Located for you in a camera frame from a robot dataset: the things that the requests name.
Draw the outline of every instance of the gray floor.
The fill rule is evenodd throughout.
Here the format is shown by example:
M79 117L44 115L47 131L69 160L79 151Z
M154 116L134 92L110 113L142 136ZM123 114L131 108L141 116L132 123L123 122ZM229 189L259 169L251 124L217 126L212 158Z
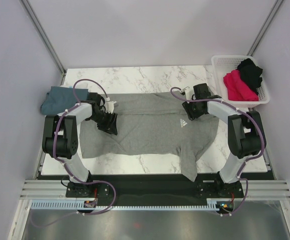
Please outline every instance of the gray floor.
M31 210L41 225L69 212ZM27 223L25 234L23 240L290 240L279 202L245 202L232 217L202 211L75 214L43 229Z

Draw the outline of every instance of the folded teal cloth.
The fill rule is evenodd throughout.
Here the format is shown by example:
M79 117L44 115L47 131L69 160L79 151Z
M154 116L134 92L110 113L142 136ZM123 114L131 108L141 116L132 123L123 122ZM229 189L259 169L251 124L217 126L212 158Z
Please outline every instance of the folded teal cloth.
M88 89L75 89L79 100L86 100L89 95ZM40 106L43 115L56 115L69 109L76 104L77 100L73 94L73 88L52 86L50 92L46 94L46 100Z

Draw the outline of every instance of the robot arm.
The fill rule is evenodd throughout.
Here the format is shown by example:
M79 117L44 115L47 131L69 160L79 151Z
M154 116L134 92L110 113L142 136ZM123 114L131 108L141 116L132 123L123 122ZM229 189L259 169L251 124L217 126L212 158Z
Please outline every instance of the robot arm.
M117 135L117 114L113 113L114 103L110 101L104 102L104 105L109 109L108 112L104 112L101 110L103 106L100 106L101 96L97 93L90 93L89 100L81 102L79 107L69 112L62 119L56 141L56 156L63 161L63 165L66 164L68 170L75 177L83 182L90 182L91 174L85 168L77 153L79 146L77 125L85 120L93 120L97 123L99 130ZM62 114L45 117L42 149L51 157L53 157L56 126Z
M192 92L189 87L186 87L183 89L182 94L186 95L187 100L189 100L188 96L195 96L197 100L221 98L218 95L211 95L206 83L194 86ZM237 111L220 102L184 102L182 105L190 120L199 118L204 114L211 114L227 124L230 154L225 166L218 173L218 177L221 180L220 184L232 184L237 182L240 178L241 171L246 165L246 160L251 156L257 155L261 150L261 139L255 126L246 116L238 114ZM257 111L249 111L247 114L254 119L259 126L264 138L264 146L266 146L260 114Z

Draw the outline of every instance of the red wire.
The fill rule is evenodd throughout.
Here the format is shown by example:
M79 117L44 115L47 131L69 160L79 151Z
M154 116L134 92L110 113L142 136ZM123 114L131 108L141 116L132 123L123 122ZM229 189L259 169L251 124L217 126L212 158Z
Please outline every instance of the red wire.
M235 195L233 192L231 192L231 201L230 201L230 205L234 202L234 199L235 199Z

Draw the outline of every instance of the black cloth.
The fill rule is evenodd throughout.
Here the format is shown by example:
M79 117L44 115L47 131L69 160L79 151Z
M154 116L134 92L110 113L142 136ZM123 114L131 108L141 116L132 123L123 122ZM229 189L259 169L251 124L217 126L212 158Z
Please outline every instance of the black cloth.
M263 69L256 66L250 58L247 58L237 66L237 70L240 72L240 79L246 83L250 90L258 95L257 89L261 87L261 82L263 81L260 77Z

